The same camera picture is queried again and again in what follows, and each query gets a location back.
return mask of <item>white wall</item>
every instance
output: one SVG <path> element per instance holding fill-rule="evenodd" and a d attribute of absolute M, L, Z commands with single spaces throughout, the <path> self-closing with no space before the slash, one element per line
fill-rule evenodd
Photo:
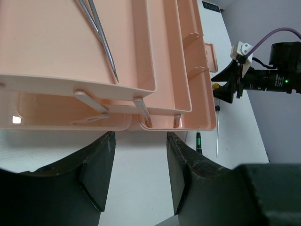
<path fill-rule="evenodd" d="M 233 43 L 255 45 L 279 27 L 301 32 L 301 0 L 240 0 L 223 12 Z M 273 43 L 299 41 L 289 32 L 269 38 L 254 56 L 268 64 Z M 259 130 L 271 162 L 301 162 L 301 94 L 248 92 Z"/>

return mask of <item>yellow part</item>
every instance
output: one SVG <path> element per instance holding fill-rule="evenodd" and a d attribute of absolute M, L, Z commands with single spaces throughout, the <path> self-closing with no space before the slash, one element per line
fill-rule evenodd
<path fill-rule="evenodd" d="M 219 87 L 220 87 L 220 85 L 218 83 L 213 84 L 214 89 L 218 89 Z"/>

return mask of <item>metal rod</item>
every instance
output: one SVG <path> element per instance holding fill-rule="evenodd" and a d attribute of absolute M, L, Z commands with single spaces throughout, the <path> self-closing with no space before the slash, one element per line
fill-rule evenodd
<path fill-rule="evenodd" d="M 218 155 L 218 137 L 220 133 L 220 112 L 217 112 L 217 135 L 216 135 L 216 157 Z"/>
<path fill-rule="evenodd" d="M 98 17 L 95 5 L 93 3 L 93 0 L 89 0 L 89 5 L 91 7 L 91 11 L 92 11 L 92 14 L 93 14 L 93 17 L 94 17 L 95 21 L 92 18 L 92 15 L 90 14 L 90 12 L 89 12 L 86 4 L 84 3 L 84 1 L 83 0 L 79 0 L 79 3 L 82 6 L 82 8 L 84 9 L 84 12 L 85 12 L 85 14 L 88 17 L 88 20 L 89 20 L 90 24 L 92 25 L 94 31 L 97 34 L 97 37 L 100 39 L 100 41 L 102 41 L 103 46 L 104 46 L 104 50 L 105 50 L 105 52 L 106 52 L 106 54 L 108 56 L 108 59 L 109 59 L 109 62 L 111 64 L 111 68 L 112 68 L 112 70 L 114 72 L 115 78 L 116 78 L 117 82 L 119 82 L 119 79 L 118 79 L 118 76 L 117 76 L 117 72 L 116 72 L 116 67 L 115 67 L 115 64 L 114 64 L 114 60 L 113 60 L 113 57 L 112 57 L 112 54 L 111 54 L 111 51 L 110 51 L 107 39 L 106 39 L 106 37 L 104 35 L 103 27 L 102 27 L 102 25 L 100 23 L 100 20 L 99 20 L 99 17 Z"/>

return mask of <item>metal tweezers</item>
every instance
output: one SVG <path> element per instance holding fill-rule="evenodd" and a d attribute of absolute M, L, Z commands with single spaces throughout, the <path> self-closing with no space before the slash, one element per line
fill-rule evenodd
<path fill-rule="evenodd" d="M 115 78 L 117 80 L 117 82 L 119 82 L 118 80 L 118 76 L 117 76 L 117 73 L 116 73 L 116 67 L 115 67 L 115 64 L 114 64 L 114 60 L 113 60 L 113 57 L 112 57 L 112 54 L 111 54 L 111 51 L 110 51 L 110 48 L 109 48 L 109 45 L 108 45 L 108 42 L 105 38 L 105 35 L 104 35 L 104 32 L 103 32 L 103 27 L 100 23 L 100 20 L 99 20 L 99 17 L 98 17 L 98 14 L 97 14 L 97 11 L 96 11 L 96 8 L 95 8 L 95 5 L 93 3 L 93 0 L 88 0 L 89 2 L 89 5 L 90 5 L 90 8 L 91 8 L 91 11 L 92 11 L 92 14 L 93 14 L 93 17 L 94 19 L 92 18 L 86 4 L 84 3 L 83 0 L 79 0 L 82 8 L 84 9 L 87 17 L 88 17 L 88 20 L 90 21 L 92 27 L 94 28 L 94 31 L 96 32 L 97 34 L 97 37 L 100 39 L 100 41 L 103 43 L 103 46 L 104 46 L 104 50 L 109 58 L 109 62 L 111 64 L 111 67 L 112 67 L 112 70 L 114 72 L 114 75 L 115 75 Z"/>

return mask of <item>pink plastic tray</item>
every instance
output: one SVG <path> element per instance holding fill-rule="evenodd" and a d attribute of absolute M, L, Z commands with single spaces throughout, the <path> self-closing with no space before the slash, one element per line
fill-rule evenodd
<path fill-rule="evenodd" d="M 191 112 L 177 2 L 151 0 L 148 6 L 158 89 L 144 98 L 144 102 L 151 115 Z M 139 113 L 131 102 L 105 100 L 102 103 L 110 112 Z"/>
<path fill-rule="evenodd" d="M 210 80 L 210 71 L 217 71 L 214 47 L 204 43 L 197 0 L 173 2 L 177 3 L 181 22 L 192 111 L 179 116 L 178 122 L 173 116 L 154 115 L 151 128 L 145 124 L 143 117 L 136 115 L 130 130 L 212 130 L 216 127 Z"/>
<path fill-rule="evenodd" d="M 5 90 L 132 101 L 156 91 L 148 0 L 95 0 L 115 61 L 77 0 L 0 1 L 0 83 Z"/>
<path fill-rule="evenodd" d="M 126 130 L 132 116 L 110 113 L 108 119 L 94 120 L 99 112 L 75 97 L 0 91 L 0 128 L 2 129 L 72 129 Z"/>

